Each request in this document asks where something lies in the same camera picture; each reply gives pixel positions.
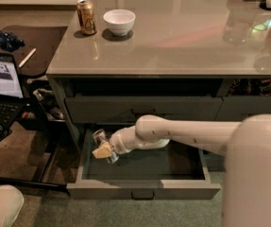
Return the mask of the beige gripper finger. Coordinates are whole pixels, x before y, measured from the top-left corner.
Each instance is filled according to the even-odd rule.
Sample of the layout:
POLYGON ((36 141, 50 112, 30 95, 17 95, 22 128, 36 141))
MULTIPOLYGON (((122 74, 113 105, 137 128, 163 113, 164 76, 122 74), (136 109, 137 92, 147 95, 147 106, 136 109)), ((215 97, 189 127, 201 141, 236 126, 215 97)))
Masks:
POLYGON ((112 149, 109 142, 103 141, 100 146, 93 151, 93 156, 96 159, 105 159, 111 157, 112 149))

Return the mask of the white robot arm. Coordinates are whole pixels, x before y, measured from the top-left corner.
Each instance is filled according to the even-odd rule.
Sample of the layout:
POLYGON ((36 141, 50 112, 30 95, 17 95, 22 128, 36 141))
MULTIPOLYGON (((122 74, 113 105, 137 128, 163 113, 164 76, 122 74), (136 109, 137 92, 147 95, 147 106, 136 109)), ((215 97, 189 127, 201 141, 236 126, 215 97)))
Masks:
POLYGON ((97 159, 112 161, 134 149, 163 148, 170 141, 223 155, 222 227, 271 227, 271 114, 242 122, 177 121, 140 117, 108 137, 93 134, 97 159))

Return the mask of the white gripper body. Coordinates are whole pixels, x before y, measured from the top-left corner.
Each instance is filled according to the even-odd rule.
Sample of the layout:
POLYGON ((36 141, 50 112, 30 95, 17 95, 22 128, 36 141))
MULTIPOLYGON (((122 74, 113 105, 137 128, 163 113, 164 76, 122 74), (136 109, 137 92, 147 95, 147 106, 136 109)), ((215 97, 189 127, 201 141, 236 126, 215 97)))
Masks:
POLYGON ((169 142, 169 139, 157 136, 152 130, 144 130, 136 126, 123 128, 110 137, 112 149, 119 155, 130 153, 134 149, 164 148, 169 142))

